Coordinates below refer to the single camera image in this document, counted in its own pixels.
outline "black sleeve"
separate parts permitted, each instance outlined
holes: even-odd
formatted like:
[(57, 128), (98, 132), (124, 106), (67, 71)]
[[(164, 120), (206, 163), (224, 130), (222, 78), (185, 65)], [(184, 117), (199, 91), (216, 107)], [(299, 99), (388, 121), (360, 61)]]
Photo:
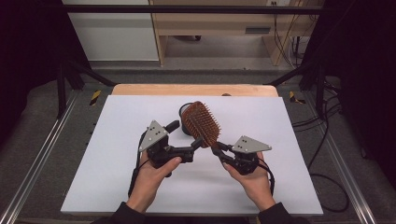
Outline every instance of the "black sleeve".
[(260, 223), (271, 223), (271, 224), (309, 224), (309, 221), (303, 217), (292, 217), (282, 203), (268, 208), (265, 211), (259, 213)]
[(128, 207), (126, 203), (121, 203), (119, 209), (111, 217), (97, 219), (92, 224), (143, 224), (144, 222), (145, 215)]

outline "brown hairbrush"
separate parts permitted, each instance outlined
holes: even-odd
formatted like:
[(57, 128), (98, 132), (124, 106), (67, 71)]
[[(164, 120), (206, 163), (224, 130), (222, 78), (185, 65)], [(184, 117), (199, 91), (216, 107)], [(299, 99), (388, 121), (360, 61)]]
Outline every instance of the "brown hairbrush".
[(194, 139), (203, 137), (201, 147), (211, 147), (218, 141), (220, 127), (202, 102), (194, 102), (181, 113), (181, 122)]

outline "human hand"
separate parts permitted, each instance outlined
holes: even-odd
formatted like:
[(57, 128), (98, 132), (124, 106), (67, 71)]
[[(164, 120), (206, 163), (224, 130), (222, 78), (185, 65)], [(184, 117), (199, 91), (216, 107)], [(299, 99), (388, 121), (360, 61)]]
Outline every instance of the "human hand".
[[(257, 156), (259, 159), (264, 160), (261, 152), (257, 152)], [(271, 195), (268, 174), (264, 169), (257, 167), (251, 174), (240, 175), (230, 164), (224, 162), (223, 166), (230, 173), (230, 176), (244, 187), (245, 193), (260, 211), (266, 210), (275, 204), (275, 200)]]
[(151, 162), (148, 161), (149, 156), (145, 150), (140, 159), (139, 174), (134, 184), (134, 190), (126, 204), (139, 213), (145, 213), (149, 206), (154, 202), (158, 187), (163, 179), (174, 171), (181, 162), (180, 157), (173, 158), (162, 167), (155, 169)]

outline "person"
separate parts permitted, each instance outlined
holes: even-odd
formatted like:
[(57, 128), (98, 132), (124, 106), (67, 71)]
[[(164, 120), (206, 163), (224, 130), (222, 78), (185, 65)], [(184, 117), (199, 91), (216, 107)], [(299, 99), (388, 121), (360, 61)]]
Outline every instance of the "person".
[[(257, 153), (263, 161), (261, 152)], [(149, 159), (146, 151), (142, 153), (140, 164), (142, 165)], [(134, 189), (126, 203), (121, 203), (118, 210), (111, 217), (97, 219), (93, 224), (143, 224), (145, 223), (145, 213), (149, 206), (154, 202), (157, 189), (163, 179), (174, 171), (180, 164), (181, 158), (173, 158), (164, 166), (155, 169), (150, 162), (145, 162), (138, 173)], [(282, 224), (305, 224), (309, 221), (303, 217), (292, 217), (284, 208), (282, 203), (276, 203), (270, 190), (268, 174), (264, 169), (256, 168), (249, 175), (240, 175), (231, 165), (223, 163), (224, 169), (230, 176), (238, 181), (244, 188), (247, 196), (253, 201), (260, 213), (258, 218), (261, 223), (282, 223)], [(161, 218), (156, 219), (155, 223), (164, 223)]]

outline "person's left hand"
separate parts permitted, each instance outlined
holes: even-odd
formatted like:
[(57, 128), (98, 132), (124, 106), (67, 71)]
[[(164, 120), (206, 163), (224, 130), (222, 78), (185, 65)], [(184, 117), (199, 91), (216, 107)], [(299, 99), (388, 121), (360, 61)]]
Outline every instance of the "person's left hand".
[[(140, 158), (142, 165), (149, 159), (148, 153), (145, 150)], [(163, 179), (174, 171), (181, 162), (180, 157), (173, 158), (162, 167), (155, 169), (150, 161), (147, 161), (139, 171), (134, 190), (129, 197), (126, 204), (139, 213), (145, 213), (149, 206), (154, 202), (157, 189), (163, 182)]]

